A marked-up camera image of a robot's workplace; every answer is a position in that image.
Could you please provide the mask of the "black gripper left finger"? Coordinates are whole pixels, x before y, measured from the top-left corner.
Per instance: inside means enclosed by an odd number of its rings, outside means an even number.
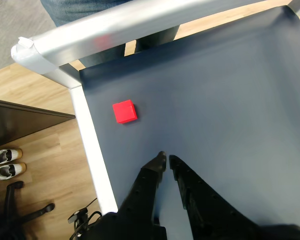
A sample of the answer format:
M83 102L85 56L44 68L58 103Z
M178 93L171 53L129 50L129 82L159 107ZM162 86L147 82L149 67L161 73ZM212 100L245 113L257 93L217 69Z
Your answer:
M134 224L153 225L157 189L166 171L167 156L160 151L139 171L118 215Z

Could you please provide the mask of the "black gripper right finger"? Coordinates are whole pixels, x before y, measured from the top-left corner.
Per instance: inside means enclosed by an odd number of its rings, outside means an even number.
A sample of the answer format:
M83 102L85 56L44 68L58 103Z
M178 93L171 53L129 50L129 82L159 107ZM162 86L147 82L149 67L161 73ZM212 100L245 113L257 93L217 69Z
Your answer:
M300 226L252 222L175 155L169 165L195 240L300 240Z

